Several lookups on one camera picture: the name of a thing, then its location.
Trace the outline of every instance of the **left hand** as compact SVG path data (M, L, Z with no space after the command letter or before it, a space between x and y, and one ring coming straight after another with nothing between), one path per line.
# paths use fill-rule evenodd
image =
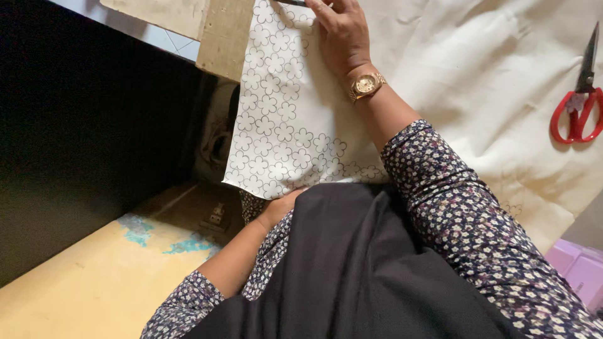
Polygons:
M266 202L264 211L256 219L264 227L266 233L283 220L285 215L295 207L296 198L307 189L307 187L298 188L280 199Z

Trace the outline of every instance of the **paper with flower outlines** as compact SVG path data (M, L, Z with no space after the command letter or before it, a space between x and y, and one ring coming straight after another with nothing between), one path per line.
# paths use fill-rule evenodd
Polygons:
M549 137L603 2L360 3L373 63L545 252L603 188L603 136L572 146ZM324 66L310 9L256 0L253 13L224 182L271 199L321 182L386 180ZM598 62L595 73L603 85Z

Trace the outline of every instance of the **black fabric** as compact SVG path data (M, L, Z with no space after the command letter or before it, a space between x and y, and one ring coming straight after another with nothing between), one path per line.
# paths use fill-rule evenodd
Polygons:
M515 338L512 324L413 241L391 187L323 184L295 202L260 298L223 301L185 338Z

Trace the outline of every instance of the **floral blouse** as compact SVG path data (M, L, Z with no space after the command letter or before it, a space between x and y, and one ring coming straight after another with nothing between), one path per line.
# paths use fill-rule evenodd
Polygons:
M600 338L591 315L524 229L477 174L424 120L387 143L381 159L406 201L417 233L529 338ZM245 221L263 201L242 193ZM257 299L285 256L293 211L268 233L241 291ZM224 297L196 270L159 306L141 338L178 338Z

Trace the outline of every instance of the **scissors handle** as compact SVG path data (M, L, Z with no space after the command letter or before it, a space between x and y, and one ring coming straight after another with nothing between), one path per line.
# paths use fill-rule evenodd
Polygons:
M551 135L553 139L562 144L572 144L574 142L589 142L596 138L601 131L603 130L603 114L599 114L599 121L595 125L595 130L586 138L582 137L582 133L584 131L584 125L586 125L586 121L589 119L590 112L592 111L595 103L599 104L599 109L603 110L603 90L601 88L595 89L593 93L589 94L589 98L584 103L584 108L582 109L582 114L579 113L576 109L572 109L569 113L569 134L567 139L564 139L559 134L559 119L561 118L561 114L566 109L567 102L575 95L575 92L569 92L561 100L557 109L555 109L555 113L553 113L553 117L551 118Z

